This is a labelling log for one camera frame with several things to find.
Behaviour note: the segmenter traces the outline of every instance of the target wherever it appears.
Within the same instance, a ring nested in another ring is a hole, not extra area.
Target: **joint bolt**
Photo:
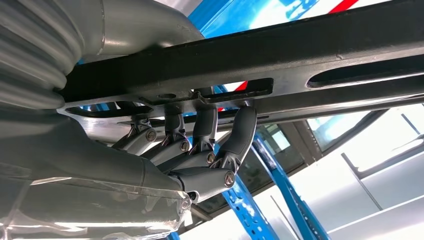
[[[189,150],[189,148],[190,148],[190,144],[189,144],[188,141],[183,141],[181,143],[181,146],[180,146],[181,151],[187,152]]]
[[[207,155],[207,164],[211,165],[214,163],[215,160],[215,154],[213,152],[209,153]]]
[[[225,186],[227,188],[231,188],[234,185],[234,173],[232,171],[229,171],[225,174]]]
[[[151,142],[153,140],[155,140],[156,138],[156,132],[155,131],[148,131],[146,134],[146,139]]]

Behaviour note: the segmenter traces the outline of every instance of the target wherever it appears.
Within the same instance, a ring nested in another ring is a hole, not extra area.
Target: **red stripe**
[[[240,86],[238,86],[234,91],[243,91],[246,89],[247,86],[248,86],[248,82],[245,81]]]
[[[348,10],[352,5],[354,5],[358,0],[343,0],[335,8],[333,8],[329,14],[342,12]]]

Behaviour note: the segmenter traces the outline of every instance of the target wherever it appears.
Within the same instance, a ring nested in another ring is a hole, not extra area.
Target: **metal bolt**
[[[225,174],[225,186],[227,188],[232,187],[234,184],[234,173],[232,171],[229,171]]]
[[[184,200],[184,201],[181,203],[181,208],[182,208],[182,209],[186,209],[186,208],[188,208],[188,207],[190,207],[190,200],[189,200],[189,199],[186,199],[186,200]]]
[[[189,148],[190,148],[190,144],[188,141],[183,141],[181,143],[181,146],[180,146],[181,151],[186,152],[189,150]]]
[[[151,142],[151,141],[155,140],[155,138],[156,138],[156,133],[155,133],[155,131],[148,131],[148,132],[147,132],[147,134],[146,134],[146,139],[147,139],[149,142]]]
[[[209,153],[207,155],[207,164],[211,165],[212,163],[214,163],[215,160],[215,154],[213,152]]]

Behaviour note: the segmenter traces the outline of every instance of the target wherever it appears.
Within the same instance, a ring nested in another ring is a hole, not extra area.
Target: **transparent plastic cover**
[[[32,181],[1,172],[4,240],[160,239],[178,229],[191,206],[182,191],[71,177]]]

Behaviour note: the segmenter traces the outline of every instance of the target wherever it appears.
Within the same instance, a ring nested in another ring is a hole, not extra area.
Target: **hole in beam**
[[[409,56],[321,72],[309,79],[308,88],[338,87],[424,75],[424,55]]]

